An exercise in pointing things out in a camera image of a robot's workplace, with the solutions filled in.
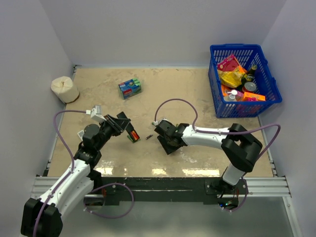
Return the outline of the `black remote control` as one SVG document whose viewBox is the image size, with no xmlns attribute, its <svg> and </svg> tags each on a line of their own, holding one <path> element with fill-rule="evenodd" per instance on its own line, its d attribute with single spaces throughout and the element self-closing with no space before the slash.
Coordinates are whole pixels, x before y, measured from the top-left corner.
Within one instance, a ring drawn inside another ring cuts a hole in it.
<svg viewBox="0 0 316 237">
<path fill-rule="evenodd" d="M 127 116 L 126 116 L 126 114 L 125 114 L 124 112 L 120 112 L 120 113 L 117 115 L 117 117 L 118 117 L 119 119 L 126 119 L 126 118 L 127 118 Z M 131 137 L 132 143 L 133 143 L 135 140 L 134 140 L 134 138 L 133 138 L 131 132 L 132 132 L 132 131 L 135 131 L 135 132 L 136 132 L 136 130 L 134 129 L 134 127 L 133 127 L 133 125 L 132 125 L 131 123 L 130 123 L 129 126 L 126 128 L 126 131 L 127 131 L 127 134 Z"/>
</svg>

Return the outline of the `orange battery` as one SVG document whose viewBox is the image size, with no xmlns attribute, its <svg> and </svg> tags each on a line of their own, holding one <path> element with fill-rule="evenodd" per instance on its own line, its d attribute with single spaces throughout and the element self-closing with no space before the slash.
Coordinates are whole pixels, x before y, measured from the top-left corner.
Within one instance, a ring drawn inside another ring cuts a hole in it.
<svg viewBox="0 0 316 237">
<path fill-rule="evenodd" d="M 134 140 L 138 140 L 139 139 L 139 136 L 137 135 L 137 133 L 135 131 L 132 131 L 131 134 L 132 134 Z"/>
</svg>

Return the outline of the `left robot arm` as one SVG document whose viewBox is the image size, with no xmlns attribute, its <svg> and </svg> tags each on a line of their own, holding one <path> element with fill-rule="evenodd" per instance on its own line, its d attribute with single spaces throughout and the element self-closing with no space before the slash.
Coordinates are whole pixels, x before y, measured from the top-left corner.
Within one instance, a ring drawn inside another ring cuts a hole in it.
<svg viewBox="0 0 316 237">
<path fill-rule="evenodd" d="M 57 237 L 63 221 L 77 203 L 88 194 L 102 189 L 101 174 L 94 167 L 101 158 L 101 149 L 113 136 L 127 130 L 131 120 L 120 112 L 93 116 L 98 124 L 83 130 L 82 141 L 65 173 L 39 198 L 30 198 L 24 205 L 21 234 L 27 237 Z"/>
</svg>

